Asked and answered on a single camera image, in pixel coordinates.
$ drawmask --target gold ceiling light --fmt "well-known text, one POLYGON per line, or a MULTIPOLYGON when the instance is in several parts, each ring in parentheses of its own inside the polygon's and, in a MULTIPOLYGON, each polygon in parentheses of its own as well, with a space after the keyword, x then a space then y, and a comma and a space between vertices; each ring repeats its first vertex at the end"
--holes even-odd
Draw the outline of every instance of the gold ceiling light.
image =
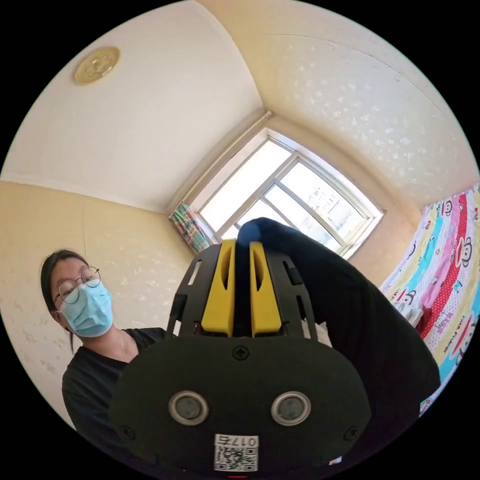
POLYGON ((88 85, 102 79, 112 71, 119 58, 120 50, 114 46, 94 50, 76 69, 75 82, 79 85, 88 85))

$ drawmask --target bedsheet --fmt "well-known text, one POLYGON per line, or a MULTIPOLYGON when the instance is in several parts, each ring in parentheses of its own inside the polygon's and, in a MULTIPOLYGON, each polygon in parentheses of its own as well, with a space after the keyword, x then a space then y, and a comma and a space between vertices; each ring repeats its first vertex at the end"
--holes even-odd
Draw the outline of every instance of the bedsheet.
POLYGON ((440 370, 441 386, 420 406, 423 414, 462 360, 480 315, 480 183, 427 205, 407 252, 380 286, 389 301, 423 304, 417 326, 440 370))

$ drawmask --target curtain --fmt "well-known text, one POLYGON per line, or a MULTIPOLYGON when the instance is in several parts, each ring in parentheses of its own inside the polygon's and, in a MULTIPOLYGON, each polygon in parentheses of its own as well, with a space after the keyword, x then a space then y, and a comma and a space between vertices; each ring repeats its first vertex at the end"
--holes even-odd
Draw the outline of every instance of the curtain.
POLYGON ((170 215, 170 220, 195 253, 200 253, 210 246, 207 236, 195 218, 195 214, 186 203, 181 203, 175 209, 170 215))

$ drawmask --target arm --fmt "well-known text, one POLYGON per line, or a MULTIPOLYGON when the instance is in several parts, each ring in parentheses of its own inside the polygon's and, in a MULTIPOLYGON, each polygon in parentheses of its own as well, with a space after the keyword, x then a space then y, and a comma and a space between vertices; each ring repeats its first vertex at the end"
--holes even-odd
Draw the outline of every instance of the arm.
POLYGON ((237 281, 245 275, 248 245, 255 241, 292 259, 310 295, 316 322, 326 321, 332 347, 351 361, 363 380, 372 422, 377 416, 405 425, 408 421, 399 418, 404 414, 415 421, 420 403, 440 386, 439 368, 418 332, 346 260, 301 232, 266 218, 240 229, 237 281))
POLYGON ((171 471, 134 456, 123 446, 117 432, 110 425, 107 413, 79 394, 62 391, 67 412, 77 432, 103 453, 137 472, 159 480, 175 477, 171 471))

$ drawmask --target face mask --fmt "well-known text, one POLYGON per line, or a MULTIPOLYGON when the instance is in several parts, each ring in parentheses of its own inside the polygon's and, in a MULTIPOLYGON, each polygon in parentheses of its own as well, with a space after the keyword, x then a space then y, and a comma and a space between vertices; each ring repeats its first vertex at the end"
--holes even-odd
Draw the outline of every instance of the face mask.
POLYGON ((112 295, 102 282, 94 288, 88 286, 88 282, 82 284, 78 294, 75 303, 64 301, 60 307, 70 330, 80 337, 103 335, 112 326, 112 295))

